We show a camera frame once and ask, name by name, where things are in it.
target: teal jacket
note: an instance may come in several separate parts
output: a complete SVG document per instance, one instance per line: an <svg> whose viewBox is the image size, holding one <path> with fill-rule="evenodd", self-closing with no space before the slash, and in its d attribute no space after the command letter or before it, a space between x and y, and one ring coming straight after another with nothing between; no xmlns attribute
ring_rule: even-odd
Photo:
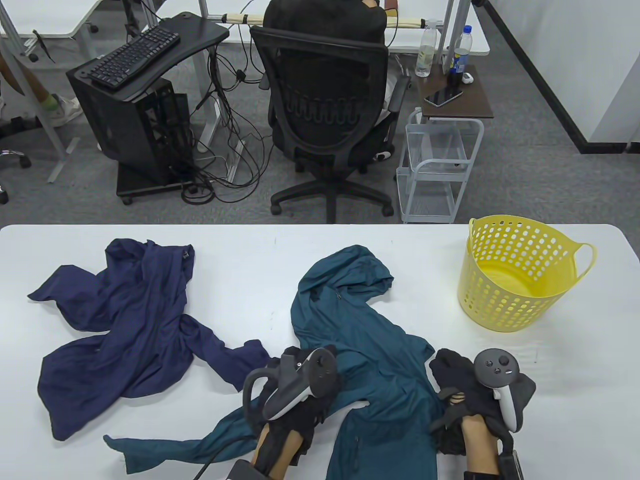
<svg viewBox="0 0 640 480"><path fill-rule="evenodd" d="M331 413L358 400L369 402L351 410L342 422L327 480L437 479L429 425L442 416L442 404L424 366L433 348L367 304L392 281L389 270L367 248L350 246L311 267L291 307L301 349L328 344L337 349L344 388ZM230 460L253 450L256 441L229 442L251 435L239 408L202 440L104 440L124 453L127 473L132 474L164 460L205 463L221 448L216 461Z"/></svg>

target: smartphone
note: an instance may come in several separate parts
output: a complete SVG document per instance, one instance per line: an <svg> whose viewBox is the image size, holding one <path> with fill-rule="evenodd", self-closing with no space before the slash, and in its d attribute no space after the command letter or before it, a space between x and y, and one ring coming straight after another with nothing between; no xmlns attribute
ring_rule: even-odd
<svg viewBox="0 0 640 480"><path fill-rule="evenodd" d="M442 107L453 99L457 99L460 95L462 95L462 90L458 87L446 86L445 88L438 90L436 93L432 93L426 97L424 101L434 107Z"/></svg>

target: gray carpet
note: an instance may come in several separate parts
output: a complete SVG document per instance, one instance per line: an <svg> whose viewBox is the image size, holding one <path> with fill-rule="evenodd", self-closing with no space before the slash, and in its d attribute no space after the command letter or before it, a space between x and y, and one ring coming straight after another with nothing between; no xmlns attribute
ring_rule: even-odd
<svg viewBox="0 0 640 480"><path fill-rule="evenodd" d="M471 174L467 192L456 222L494 213L510 213L547 223L612 223L627 235L635 251L640 252L640 156L580 155L557 118L519 64L492 21L484 11L478 15L484 28L491 54L474 58L482 76L495 119L487 121L484 141ZM110 51L125 40L124 14L120 3L104 0L91 21L100 27L94 34L99 52ZM30 64L52 92L72 95L64 71L82 63L73 40L48 41L56 63L42 52L41 60ZM222 45L220 52L234 65L244 65L240 46ZM250 68L250 76L255 72ZM178 92L187 92L190 106L198 102L193 66L190 61L175 67L168 75ZM230 77L223 76L229 84ZM4 119L28 112L25 102L5 82L3 97L7 106ZM263 134L269 134L266 123L268 98L253 85L242 85L228 95L232 106L251 120ZM417 105L417 92L409 90L402 118ZM194 115L195 130L202 128L203 116ZM243 132L249 127L242 124ZM398 153L404 124L398 125ZM24 150L33 167L21 170L17 160L0 161L0 183L9 191L11 200L0 205L0 227L12 223L322 223L324 200L315 198L282 204L281 216L269 213L269 197L283 188L309 180L307 173L295 173L292 163L275 150L255 193L237 204L214 201L205 206L190 206L178 193L137 198L124 206L115 196L116 163L104 157L86 119L82 116L59 129L63 141L73 137L81 141L54 184L46 179L55 165L56 156L42 130L24 132L0 141L2 148ZM221 148L224 138L216 136L214 150ZM258 145L250 144L253 152ZM398 153L386 163L373 165L369 173L353 174L352 180L386 191L397 199L392 180ZM223 175L222 164L214 165ZM238 180L247 172L239 169ZM217 194L233 199L238 192L218 188ZM380 208L352 199L340 199L340 223L397 223L399 217L384 218Z"/></svg>

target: chair wheel base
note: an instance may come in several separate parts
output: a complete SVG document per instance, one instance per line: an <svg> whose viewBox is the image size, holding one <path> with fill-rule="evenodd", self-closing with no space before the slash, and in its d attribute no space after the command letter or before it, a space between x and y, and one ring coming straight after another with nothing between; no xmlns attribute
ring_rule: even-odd
<svg viewBox="0 0 640 480"><path fill-rule="evenodd" d="M25 155L24 157L20 157L20 167L29 168L30 166L31 166L31 160L27 155Z"/></svg>

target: chair backrest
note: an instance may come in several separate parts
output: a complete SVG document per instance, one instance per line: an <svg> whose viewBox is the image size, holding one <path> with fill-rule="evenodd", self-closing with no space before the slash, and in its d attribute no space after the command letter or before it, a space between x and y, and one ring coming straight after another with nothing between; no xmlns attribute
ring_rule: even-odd
<svg viewBox="0 0 640 480"><path fill-rule="evenodd" d="M331 156L334 165L346 166L383 107L387 48L262 27L252 27L251 36L269 79L285 156Z"/></svg>

